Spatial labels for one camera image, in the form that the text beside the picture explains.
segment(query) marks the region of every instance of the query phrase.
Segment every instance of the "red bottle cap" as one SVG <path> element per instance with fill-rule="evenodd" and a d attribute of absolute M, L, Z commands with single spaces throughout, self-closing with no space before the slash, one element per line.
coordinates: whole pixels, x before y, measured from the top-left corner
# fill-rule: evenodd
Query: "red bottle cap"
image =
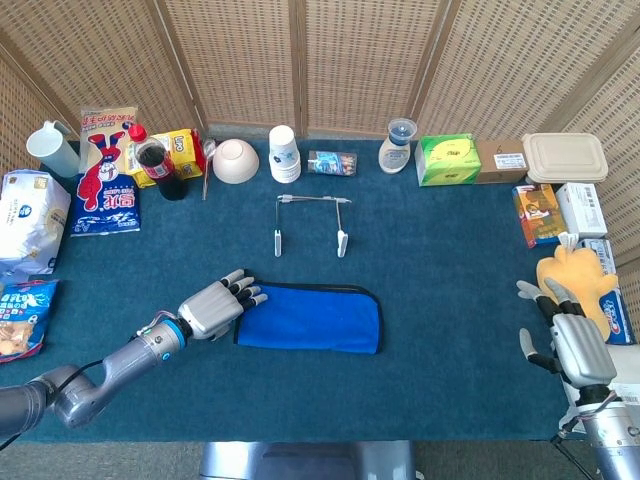
<path fill-rule="evenodd" d="M 129 138 L 134 142 L 142 142 L 147 138 L 147 131 L 142 125 L 136 123 L 129 127 Z"/>

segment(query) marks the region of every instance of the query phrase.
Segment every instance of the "green box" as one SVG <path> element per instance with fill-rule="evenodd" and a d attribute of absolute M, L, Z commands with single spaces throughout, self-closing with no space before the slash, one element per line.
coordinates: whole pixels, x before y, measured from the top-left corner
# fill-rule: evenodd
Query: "green box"
<path fill-rule="evenodd" d="M 470 133 L 422 137 L 414 157 L 421 187 L 473 183 L 482 166 Z"/>

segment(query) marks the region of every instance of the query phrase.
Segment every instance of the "dark bottle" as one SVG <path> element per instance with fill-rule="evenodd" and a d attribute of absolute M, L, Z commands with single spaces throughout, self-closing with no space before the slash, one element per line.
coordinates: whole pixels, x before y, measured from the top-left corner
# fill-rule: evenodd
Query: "dark bottle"
<path fill-rule="evenodd" d="M 162 142 L 147 136 L 142 125 L 129 127 L 129 137 L 134 142 L 133 152 L 136 160 L 158 187 L 167 200 L 182 200 L 187 194 L 187 184 L 176 174 L 171 153 Z"/>

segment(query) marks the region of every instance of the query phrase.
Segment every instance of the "woven screen panel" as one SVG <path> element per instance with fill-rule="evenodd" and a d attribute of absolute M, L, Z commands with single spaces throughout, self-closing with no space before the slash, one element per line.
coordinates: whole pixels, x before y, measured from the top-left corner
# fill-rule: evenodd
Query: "woven screen panel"
<path fill-rule="evenodd" d="M 435 0 L 308 0 L 309 128 L 386 133 L 406 114 Z"/>
<path fill-rule="evenodd" d="M 419 131 L 488 139 L 535 132 L 637 7 L 637 0 L 465 0 Z"/>
<path fill-rule="evenodd" d="M 640 247 L 640 49 L 565 130 L 593 133 L 602 142 L 609 175 L 596 188 L 614 253 Z"/>
<path fill-rule="evenodd" d="M 636 339 L 640 340 L 640 271 L 620 275 L 620 290 L 627 305 L 631 326 Z"/>
<path fill-rule="evenodd" d="M 0 59 L 0 180 L 18 168 L 38 168 L 40 162 L 27 153 L 29 135 L 56 114 L 27 88 L 18 75 Z"/>
<path fill-rule="evenodd" d="M 207 122 L 293 126 L 287 0 L 165 0 Z"/>
<path fill-rule="evenodd" d="M 0 0 L 0 28 L 61 101 L 138 105 L 150 131 L 191 127 L 182 80 L 174 75 L 142 1 Z"/>

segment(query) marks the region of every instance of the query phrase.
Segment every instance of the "teal tablecloth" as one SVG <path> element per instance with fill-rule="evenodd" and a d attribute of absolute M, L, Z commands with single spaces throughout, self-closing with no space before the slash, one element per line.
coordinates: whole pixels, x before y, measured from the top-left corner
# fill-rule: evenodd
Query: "teal tablecloth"
<path fill-rule="evenodd" d="M 0 365 L 0 385 L 113 352 L 153 317 L 223 274 L 250 268 L 270 281 L 356 284 L 378 296 L 384 344 L 375 356 L 192 342 L 131 385 L 91 425 L 65 430 L 48 416 L 38 441 L 549 438 L 565 410 L 560 381 L 527 364 L 518 329 L 548 332 L 515 281 L 533 280 L 510 185 L 418 188 L 413 161 L 397 175 L 377 164 L 380 142 L 301 141 L 357 152 L 354 178 L 303 174 L 292 185 L 261 167 L 242 185 L 201 179 L 188 197 L 141 192 L 142 231 L 65 238 L 62 280 L 46 347 Z M 347 255 L 336 256 L 328 205 L 283 208 L 284 254 L 273 255 L 281 193 L 345 196 Z"/>

